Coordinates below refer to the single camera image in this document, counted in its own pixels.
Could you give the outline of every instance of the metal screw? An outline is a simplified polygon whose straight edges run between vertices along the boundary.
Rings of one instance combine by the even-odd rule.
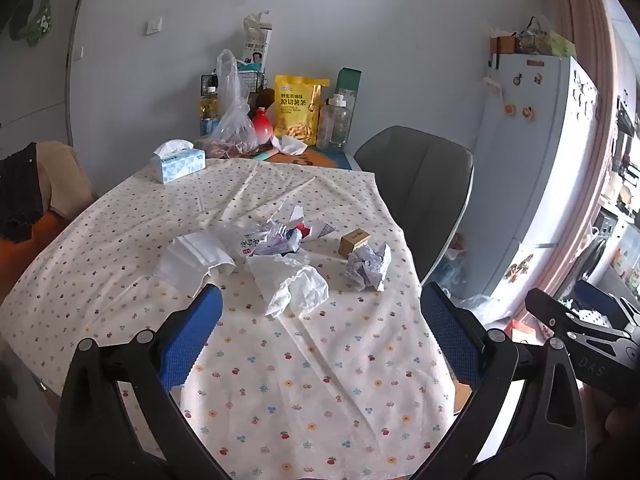
[[[564,348],[564,343],[557,337],[552,337],[549,340],[549,346],[551,346],[551,348],[553,348],[554,350],[562,350]]]
[[[136,341],[139,343],[148,343],[154,338],[154,333],[151,330],[143,330],[136,336]]]
[[[82,339],[82,341],[78,343],[78,350],[82,352],[86,352],[93,345],[94,345],[93,339],[90,339],[90,338]]]
[[[506,339],[507,336],[504,335],[502,330],[498,330],[497,328],[492,328],[487,332],[489,339],[494,343],[502,343]]]

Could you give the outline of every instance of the light switch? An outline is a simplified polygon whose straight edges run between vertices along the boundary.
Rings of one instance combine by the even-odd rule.
[[[146,34],[155,34],[162,30],[162,16],[158,16],[146,22]]]

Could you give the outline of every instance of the tablecloth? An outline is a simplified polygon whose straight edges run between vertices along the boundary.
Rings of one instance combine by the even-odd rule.
[[[208,160],[205,170],[163,186],[145,168],[31,264],[0,308],[1,333],[60,394],[82,338],[125,343],[190,304],[152,275],[172,238],[219,221],[286,219],[295,205],[306,219],[336,228],[304,244],[329,300],[301,319],[290,312],[268,319],[248,272],[214,272],[225,311],[180,392],[180,408],[235,478],[411,474],[451,424],[454,389],[420,314],[411,254],[372,174]],[[384,292],[358,293],[341,274],[340,236],[358,227],[392,249]],[[126,386],[123,395],[132,400]],[[139,407],[132,410],[136,426]]]

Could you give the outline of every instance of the red bottle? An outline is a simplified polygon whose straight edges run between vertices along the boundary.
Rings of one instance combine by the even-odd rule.
[[[258,108],[255,111],[252,123],[254,124],[255,134],[258,136],[258,142],[260,144],[268,142],[273,136],[273,126],[271,126],[271,121],[267,117],[264,108]]]

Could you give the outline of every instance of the curtain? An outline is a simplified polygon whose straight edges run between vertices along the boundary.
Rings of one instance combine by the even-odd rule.
[[[552,4],[556,31],[575,43],[578,63],[598,88],[600,103],[588,174],[558,246],[535,285],[548,294],[555,293],[566,276],[582,235],[600,209],[598,199],[609,171],[614,135],[617,78],[613,30],[604,0],[553,0]]]

